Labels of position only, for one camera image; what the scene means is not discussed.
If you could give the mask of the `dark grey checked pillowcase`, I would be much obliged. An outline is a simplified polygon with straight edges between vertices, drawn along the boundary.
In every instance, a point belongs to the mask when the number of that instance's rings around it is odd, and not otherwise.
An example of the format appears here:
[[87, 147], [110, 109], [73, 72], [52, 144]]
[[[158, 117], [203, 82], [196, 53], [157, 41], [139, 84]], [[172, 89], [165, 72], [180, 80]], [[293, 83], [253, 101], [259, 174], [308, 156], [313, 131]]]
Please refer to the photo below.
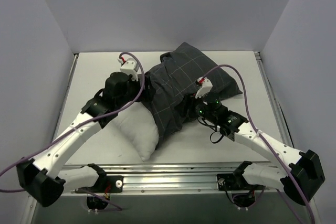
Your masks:
[[156, 123], [159, 140], [157, 147], [173, 133], [182, 129], [192, 117], [182, 117], [176, 107], [188, 94], [198, 91], [196, 81], [207, 76], [221, 100], [239, 95], [236, 80], [197, 48], [184, 42], [174, 51], [160, 56], [160, 64], [145, 73], [145, 97], [142, 104], [151, 112]]

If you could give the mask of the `white pillow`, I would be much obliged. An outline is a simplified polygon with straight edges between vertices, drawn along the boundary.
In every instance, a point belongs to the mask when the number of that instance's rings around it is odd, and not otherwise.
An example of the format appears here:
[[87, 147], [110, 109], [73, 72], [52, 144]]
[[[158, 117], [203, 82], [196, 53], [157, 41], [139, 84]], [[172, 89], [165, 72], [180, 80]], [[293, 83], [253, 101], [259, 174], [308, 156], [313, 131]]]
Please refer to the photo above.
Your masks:
[[142, 104], [134, 103], [112, 120], [132, 144], [142, 161], [148, 161], [159, 142], [158, 127], [151, 112]]

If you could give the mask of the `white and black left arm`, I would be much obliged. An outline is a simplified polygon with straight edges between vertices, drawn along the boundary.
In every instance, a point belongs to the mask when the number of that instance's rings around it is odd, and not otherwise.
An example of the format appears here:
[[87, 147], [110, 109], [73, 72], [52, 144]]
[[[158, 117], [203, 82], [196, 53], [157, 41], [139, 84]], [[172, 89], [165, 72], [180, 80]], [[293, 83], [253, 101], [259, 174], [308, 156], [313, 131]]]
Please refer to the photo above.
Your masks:
[[139, 77], [135, 81], [129, 74], [112, 73], [105, 87], [87, 101], [61, 136], [42, 152], [17, 164], [20, 186], [43, 207], [51, 206], [71, 190], [100, 192], [108, 186], [106, 172], [94, 163], [67, 171], [62, 168], [88, 139], [139, 99], [145, 75]]

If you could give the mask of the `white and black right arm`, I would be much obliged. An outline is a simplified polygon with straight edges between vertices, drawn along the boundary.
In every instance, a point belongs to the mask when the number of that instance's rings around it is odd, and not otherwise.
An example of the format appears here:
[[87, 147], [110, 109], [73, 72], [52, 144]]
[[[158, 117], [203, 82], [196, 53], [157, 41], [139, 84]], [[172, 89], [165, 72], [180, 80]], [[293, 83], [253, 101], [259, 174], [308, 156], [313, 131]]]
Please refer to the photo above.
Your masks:
[[200, 98], [187, 94], [183, 99], [182, 115], [201, 119], [202, 125], [212, 128], [222, 138], [250, 148], [273, 164], [263, 167], [251, 161], [242, 162], [233, 175], [238, 188], [248, 185], [273, 187], [283, 190], [291, 200], [303, 206], [325, 182], [317, 153], [295, 149], [258, 130], [252, 121], [222, 105], [215, 92]]

